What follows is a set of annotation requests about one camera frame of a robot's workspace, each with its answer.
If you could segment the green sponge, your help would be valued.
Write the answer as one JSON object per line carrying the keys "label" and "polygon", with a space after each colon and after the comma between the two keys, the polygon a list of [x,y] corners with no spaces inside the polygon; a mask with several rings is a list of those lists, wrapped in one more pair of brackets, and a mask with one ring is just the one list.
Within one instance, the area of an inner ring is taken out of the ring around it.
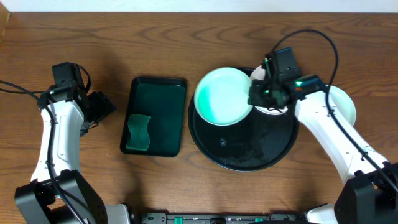
{"label": "green sponge", "polygon": [[147,130],[151,117],[142,114],[131,114],[127,121],[130,138],[126,143],[129,150],[146,151],[150,145],[150,136]]}

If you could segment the mint green plate front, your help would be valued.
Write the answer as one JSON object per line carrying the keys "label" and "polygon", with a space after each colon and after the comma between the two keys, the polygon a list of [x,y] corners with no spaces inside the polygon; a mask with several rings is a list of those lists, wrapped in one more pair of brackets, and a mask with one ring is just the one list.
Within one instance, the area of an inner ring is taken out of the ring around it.
{"label": "mint green plate front", "polygon": [[237,68],[210,71],[195,89],[196,112],[215,126],[230,126],[242,121],[253,108],[248,103],[251,82],[250,77]]}

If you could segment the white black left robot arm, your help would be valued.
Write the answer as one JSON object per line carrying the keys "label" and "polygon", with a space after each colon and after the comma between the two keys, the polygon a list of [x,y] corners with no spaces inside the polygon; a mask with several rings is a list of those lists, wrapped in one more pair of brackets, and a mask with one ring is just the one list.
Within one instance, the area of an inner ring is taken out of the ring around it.
{"label": "white black left robot arm", "polygon": [[40,97],[44,130],[30,183],[14,200],[27,223],[130,223],[127,206],[105,205],[80,173],[80,132],[85,120],[74,84],[51,86]]}

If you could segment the mint green plate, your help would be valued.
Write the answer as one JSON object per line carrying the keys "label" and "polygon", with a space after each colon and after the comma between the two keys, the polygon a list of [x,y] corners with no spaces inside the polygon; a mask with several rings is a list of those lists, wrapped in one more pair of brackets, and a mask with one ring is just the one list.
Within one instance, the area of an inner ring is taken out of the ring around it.
{"label": "mint green plate", "polygon": [[344,118],[350,125],[354,126],[356,121],[356,107],[353,100],[342,89],[331,86],[329,92],[329,104],[334,114],[339,114],[338,120]]}
{"label": "mint green plate", "polygon": [[248,103],[251,82],[250,77],[237,68],[210,71],[195,89],[196,112],[215,126],[230,126],[242,121],[253,108]]}

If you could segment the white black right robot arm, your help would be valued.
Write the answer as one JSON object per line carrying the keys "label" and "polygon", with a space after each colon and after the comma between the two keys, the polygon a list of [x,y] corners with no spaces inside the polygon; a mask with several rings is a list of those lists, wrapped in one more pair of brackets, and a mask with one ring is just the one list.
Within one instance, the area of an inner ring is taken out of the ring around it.
{"label": "white black right robot arm", "polygon": [[304,213],[309,223],[397,223],[397,164],[375,151],[355,130],[316,76],[272,83],[251,77],[249,104],[294,106],[294,115],[315,136],[344,185],[335,204]]}

